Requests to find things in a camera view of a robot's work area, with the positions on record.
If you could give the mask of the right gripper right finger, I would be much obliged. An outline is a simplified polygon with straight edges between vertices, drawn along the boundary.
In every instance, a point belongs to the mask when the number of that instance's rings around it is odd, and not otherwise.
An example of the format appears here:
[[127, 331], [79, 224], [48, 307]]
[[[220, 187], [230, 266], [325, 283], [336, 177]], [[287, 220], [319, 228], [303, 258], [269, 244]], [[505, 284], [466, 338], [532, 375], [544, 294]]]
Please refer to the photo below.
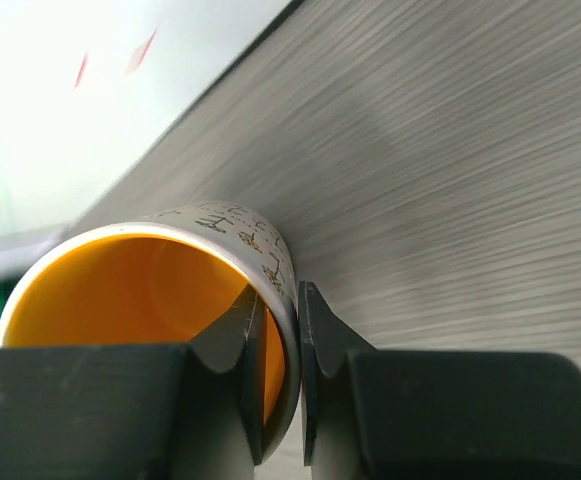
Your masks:
[[581, 479], [581, 370], [546, 352], [386, 350], [301, 282], [315, 479]]

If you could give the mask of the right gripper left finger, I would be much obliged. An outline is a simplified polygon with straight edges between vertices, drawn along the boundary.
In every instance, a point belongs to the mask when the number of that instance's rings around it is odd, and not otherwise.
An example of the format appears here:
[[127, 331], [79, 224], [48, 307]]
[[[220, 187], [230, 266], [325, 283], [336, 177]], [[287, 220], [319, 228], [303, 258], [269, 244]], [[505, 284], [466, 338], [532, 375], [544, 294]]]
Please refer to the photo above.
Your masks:
[[250, 479], [264, 367], [251, 287], [183, 344], [0, 349], [0, 479]]

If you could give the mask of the white mug orange inside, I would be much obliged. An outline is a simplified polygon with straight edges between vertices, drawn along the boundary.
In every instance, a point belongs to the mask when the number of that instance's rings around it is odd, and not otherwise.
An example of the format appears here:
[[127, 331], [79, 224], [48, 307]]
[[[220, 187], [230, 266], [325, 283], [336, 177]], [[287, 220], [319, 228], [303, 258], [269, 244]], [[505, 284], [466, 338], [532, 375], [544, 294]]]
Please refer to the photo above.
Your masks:
[[185, 342], [246, 287], [264, 305], [263, 453], [270, 456], [298, 402], [296, 281], [282, 235], [242, 205], [201, 201], [55, 246], [8, 298], [0, 348]]

